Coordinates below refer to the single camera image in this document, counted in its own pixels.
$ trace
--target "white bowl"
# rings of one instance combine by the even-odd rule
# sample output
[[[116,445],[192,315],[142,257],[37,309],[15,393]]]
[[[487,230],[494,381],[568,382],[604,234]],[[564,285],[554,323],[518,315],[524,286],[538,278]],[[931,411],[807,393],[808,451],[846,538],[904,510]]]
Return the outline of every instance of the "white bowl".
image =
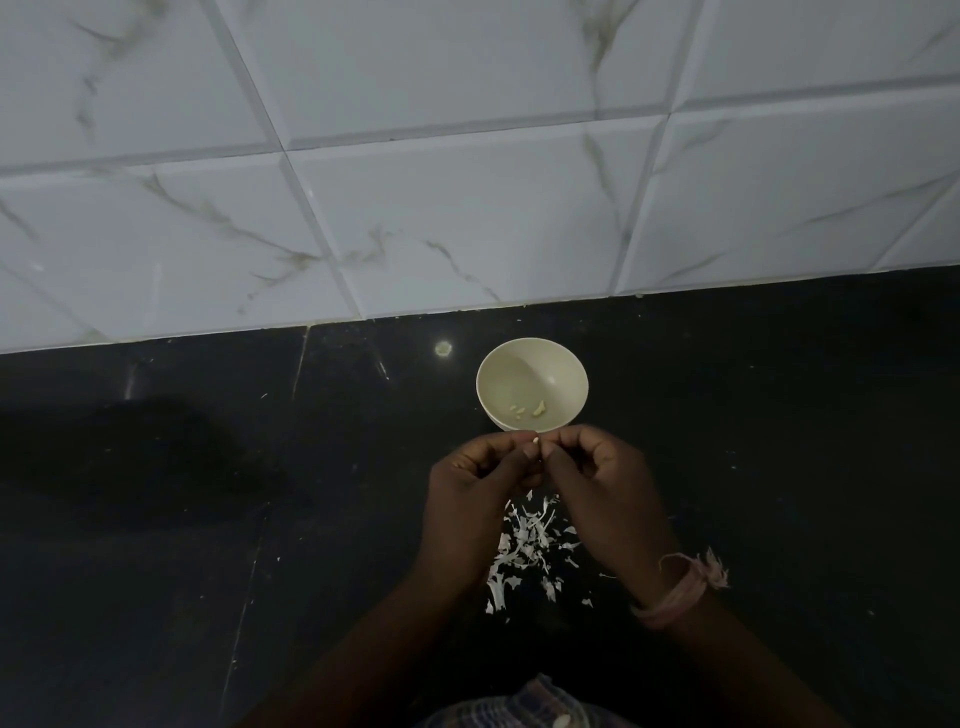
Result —
[[[500,429],[546,432],[568,425],[587,402],[587,370],[549,339],[513,339],[487,354],[477,370],[477,397]],[[545,409],[537,416],[540,403]]]

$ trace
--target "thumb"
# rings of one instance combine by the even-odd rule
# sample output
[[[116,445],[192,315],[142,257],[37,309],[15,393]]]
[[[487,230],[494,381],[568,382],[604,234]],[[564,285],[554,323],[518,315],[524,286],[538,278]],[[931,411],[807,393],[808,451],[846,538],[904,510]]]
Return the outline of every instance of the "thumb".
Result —
[[[534,443],[526,443],[519,448],[514,448],[500,461],[493,472],[480,482],[487,488],[495,489],[506,498],[526,476],[530,464],[539,454],[540,448]]]
[[[542,443],[541,451],[546,474],[557,486],[567,507],[575,508],[575,503],[587,494],[590,481],[577,470],[577,464],[565,449],[546,441]]]

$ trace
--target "pink thread bracelet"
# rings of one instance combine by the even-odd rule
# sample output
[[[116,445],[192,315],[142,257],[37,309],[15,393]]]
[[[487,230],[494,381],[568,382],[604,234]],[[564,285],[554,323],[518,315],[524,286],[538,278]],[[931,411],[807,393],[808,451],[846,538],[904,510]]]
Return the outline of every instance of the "pink thread bracelet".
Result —
[[[663,559],[669,559],[672,556],[678,556],[689,562],[690,568],[686,570],[684,578],[653,609],[631,607],[636,618],[649,629],[663,629],[672,623],[700,601],[707,587],[728,589],[730,586],[727,583],[728,572],[723,568],[720,559],[713,554],[713,549],[707,549],[706,563],[701,561],[700,554],[697,554],[697,558],[691,559],[682,553],[668,553],[661,556],[660,564],[663,564]]]

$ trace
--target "white marble tile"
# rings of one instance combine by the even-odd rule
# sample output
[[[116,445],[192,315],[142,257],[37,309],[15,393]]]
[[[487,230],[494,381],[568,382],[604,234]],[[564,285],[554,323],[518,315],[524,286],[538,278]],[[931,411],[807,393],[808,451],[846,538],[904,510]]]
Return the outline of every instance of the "white marble tile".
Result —
[[[704,22],[693,100],[960,73],[960,0],[708,0]]]
[[[876,265],[912,268],[960,263],[960,182],[937,200]]]
[[[960,89],[674,114],[619,291],[862,271],[960,170]]]
[[[295,146],[661,104],[694,5],[218,2]]]
[[[83,341],[87,330],[31,282],[0,266],[0,352]]]
[[[603,295],[659,117],[291,154],[362,312]]]
[[[267,148],[194,0],[5,2],[0,93],[0,167]]]
[[[348,317],[283,164],[0,180],[0,262],[110,339]]]

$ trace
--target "person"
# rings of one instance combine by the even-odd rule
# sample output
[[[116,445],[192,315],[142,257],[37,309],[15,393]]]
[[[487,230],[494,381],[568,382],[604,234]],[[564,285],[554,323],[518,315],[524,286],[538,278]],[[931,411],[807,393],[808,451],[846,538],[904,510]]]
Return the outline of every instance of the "person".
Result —
[[[487,580],[504,507],[544,479],[559,492],[578,537],[640,608],[652,609],[686,574],[681,550],[643,454],[592,426],[503,432],[457,448],[430,471],[420,552],[401,583],[292,689],[237,728],[391,725],[409,701],[414,667],[465,598]],[[714,592],[675,615],[664,632],[694,666],[718,720],[738,726],[846,726]],[[427,726],[632,725],[538,678],[513,698],[454,706]]]

